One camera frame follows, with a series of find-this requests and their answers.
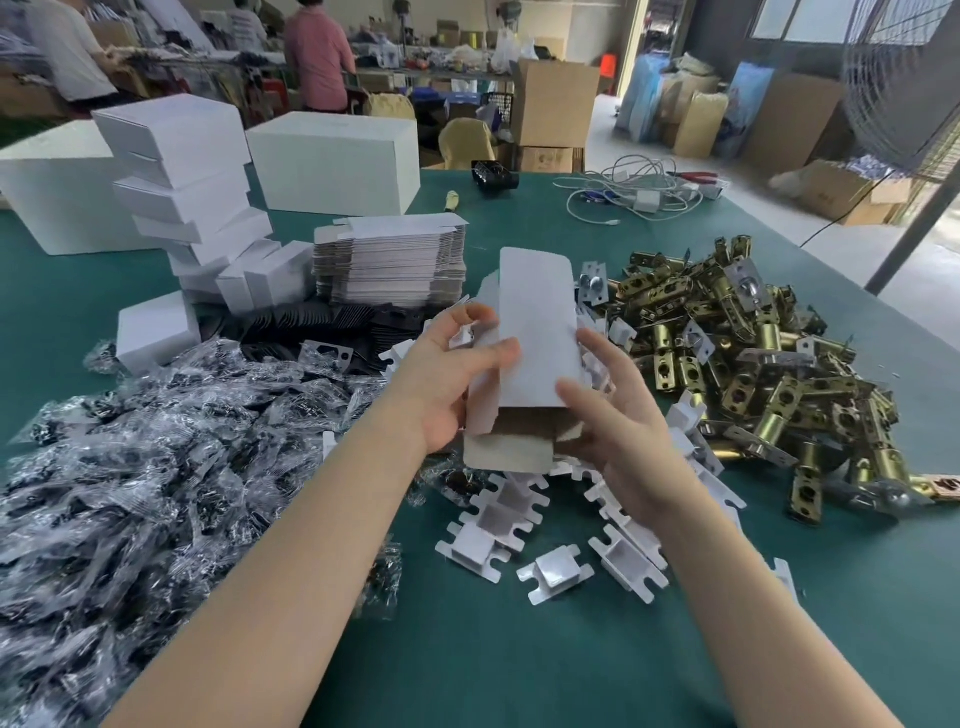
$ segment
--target person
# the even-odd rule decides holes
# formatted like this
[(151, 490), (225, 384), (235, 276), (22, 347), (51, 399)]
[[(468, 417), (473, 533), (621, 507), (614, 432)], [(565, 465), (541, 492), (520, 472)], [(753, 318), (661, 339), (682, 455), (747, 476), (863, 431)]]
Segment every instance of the person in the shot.
[(253, 0), (233, 0), (234, 10), (227, 13), (230, 19), (230, 34), (236, 49), (245, 53), (263, 53), (267, 29), (254, 11)]
[(284, 53), (300, 74), (304, 111), (347, 113), (344, 71), (356, 75), (347, 34), (324, 12), (324, 0), (298, 0), (303, 6), (287, 20)]
[[(439, 316), (390, 385), (290, 507), (147, 666), (103, 725), (300, 725), (423, 457), (446, 446), (478, 374), (521, 357), (516, 339), (448, 351), (479, 303)], [(900, 722), (794, 601), (683, 457), (633, 361), (578, 340), (610, 370), (611, 397), (557, 383), (585, 423), (571, 451), (652, 527), (742, 728), (894, 728)]]
[(108, 74), (118, 65), (81, 15), (85, 8), (84, 0), (32, 0), (27, 6), (34, 45), (49, 63), (57, 91), (79, 113), (136, 101), (110, 82)]

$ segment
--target metal pole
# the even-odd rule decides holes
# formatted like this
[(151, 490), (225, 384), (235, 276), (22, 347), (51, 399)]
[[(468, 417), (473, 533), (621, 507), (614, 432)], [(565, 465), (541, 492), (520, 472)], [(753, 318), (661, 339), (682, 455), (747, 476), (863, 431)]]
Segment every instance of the metal pole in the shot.
[(883, 289), (887, 287), (887, 283), (903, 267), (903, 263), (924, 242), (926, 236), (933, 230), (933, 226), (937, 224), (937, 221), (956, 200), (958, 193), (960, 193), (960, 164), (950, 170), (947, 178), (940, 185), (940, 189), (933, 193), (930, 201), (924, 205), (924, 208), (917, 213), (917, 217), (910, 223), (910, 227), (906, 229), (900, 242), (890, 251), (887, 259), (880, 264), (879, 269), (866, 285), (867, 293), (872, 293), (875, 296), (880, 295)]

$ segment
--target pink shirt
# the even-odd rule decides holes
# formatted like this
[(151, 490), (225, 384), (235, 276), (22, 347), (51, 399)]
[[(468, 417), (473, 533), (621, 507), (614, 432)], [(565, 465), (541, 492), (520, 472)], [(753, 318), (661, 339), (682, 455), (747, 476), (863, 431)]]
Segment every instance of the pink shirt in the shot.
[(301, 8), (289, 18), (284, 35), (287, 60), (300, 72), (303, 105), (317, 111), (347, 108), (343, 71), (356, 73), (344, 29), (320, 6)]

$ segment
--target green tabletop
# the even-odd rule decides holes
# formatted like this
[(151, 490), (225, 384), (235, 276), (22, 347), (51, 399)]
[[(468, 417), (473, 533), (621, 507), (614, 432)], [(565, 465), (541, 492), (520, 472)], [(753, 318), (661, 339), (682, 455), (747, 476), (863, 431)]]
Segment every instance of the green tabletop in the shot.
[[(567, 193), (549, 177), (525, 175), (519, 190), (486, 200), (467, 173), (431, 172), (410, 212), (441, 211), (449, 190), (460, 193), (459, 212), (470, 222), (470, 292), (505, 245), (567, 255), (575, 271), (601, 260), (618, 272), (633, 251), (682, 256), (690, 248), (696, 259), (717, 236), (752, 235), (766, 281), (795, 286), (833, 338), (855, 334), (857, 370), (894, 386), (901, 416), (894, 434), (913, 472), (960, 472), (950, 424), (960, 412), (960, 354), (732, 203), (707, 202), (667, 223), (623, 213), (618, 227), (592, 227), (567, 216)], [(263, 206), (258, 190), (253, 199)], [(325, 220), (271, 218), (283, 241), (312, 240)], [(49, 257), (8, 212), (0, 213), (0, 241), (5, 441), (46, 401), (103, 389), (102, 377), (83, 370), (84, 354), (114, 335), (118, 309), (169, 293), (177, 281), (158, 252)], [(805, 609), (904, 723), (955, 725), (957, 516), (938, 509), (894, 523), (829, 508), (823, 527), (810, 529), (781, 514), (787, 472), (752, 464), (724, 479), (749, 503), (747, 536), (768, 563), (790, 563)], [(502, 566), (498, 585), (434, 551), (457, 519), (454, 505), (437, 494), (421, 508), (404, 505), (393, 528), (404, 549), (396, 620), (349, 626), (304, 725), (732, 725), (680, 589), (671, 585), (647, 606), (616, 584), (587, 545), (604, 522), (581, 493), (554, 483), (543, 525)], [(578, 545), (597, 575), (533, 607), (532, 587), (515, 571), (562, 544)]]

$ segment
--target person in white shirt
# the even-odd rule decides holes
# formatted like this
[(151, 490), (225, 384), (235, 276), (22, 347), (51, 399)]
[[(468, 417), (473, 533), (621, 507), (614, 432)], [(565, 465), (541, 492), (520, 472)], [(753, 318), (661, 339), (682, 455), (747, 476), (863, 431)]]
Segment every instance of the person in white shirt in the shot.
[(259, 15), (253, 11), (254, 0), (233, 0), (236, 10), (228, 12), (230, 34), (238, 51), (263, 53), (267, 31)]
[(32, 0), (27, 6), (34, 45), (50, 64), (57, 91), (71, 109), (81, 112), (135, 101), (110, 82), (108, 73), (117, 65), (81, 15), (85, 8), (84, 0)]

